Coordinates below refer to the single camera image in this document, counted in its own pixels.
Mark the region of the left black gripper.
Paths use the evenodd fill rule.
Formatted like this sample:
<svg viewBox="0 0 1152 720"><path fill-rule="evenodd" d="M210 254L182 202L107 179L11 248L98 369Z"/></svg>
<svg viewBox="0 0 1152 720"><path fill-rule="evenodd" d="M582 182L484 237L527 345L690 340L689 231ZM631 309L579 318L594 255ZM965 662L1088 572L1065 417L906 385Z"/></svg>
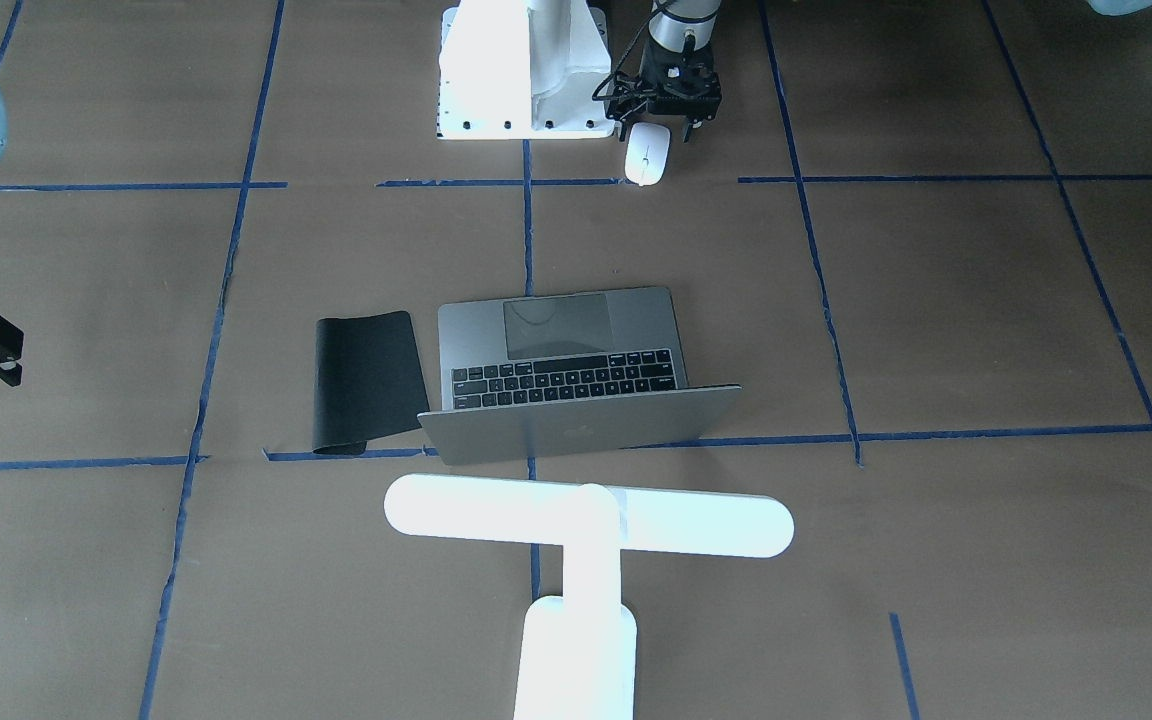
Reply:
<svg viewBox="0 0 1152 720"><path fill-rule="evenodd" d="M643 114L684 118L684 137L689 138L692 128L717 119L721 101L721 78L712 46L675 53L647 45L636 76L613 73L604 94L604 113L621 123L631 123Z"/></svg>

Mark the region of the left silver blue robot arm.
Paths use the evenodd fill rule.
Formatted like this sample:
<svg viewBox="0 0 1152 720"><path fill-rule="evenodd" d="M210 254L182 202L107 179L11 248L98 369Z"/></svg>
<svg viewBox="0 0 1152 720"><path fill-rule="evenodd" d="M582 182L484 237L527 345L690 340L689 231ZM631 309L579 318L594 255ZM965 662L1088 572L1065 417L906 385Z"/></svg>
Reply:
<svg viewBox="0 0 1152 720"><path fill-rule="evenodd" d="M741 1L765 23L773 100L810 162L823 167L963 161L1016 151L1032 127L996 33L1001 1ZM626 141L647 118L708 122L719 109L714 1L658 1L641 69L617 70L599 99Z"/></svg>

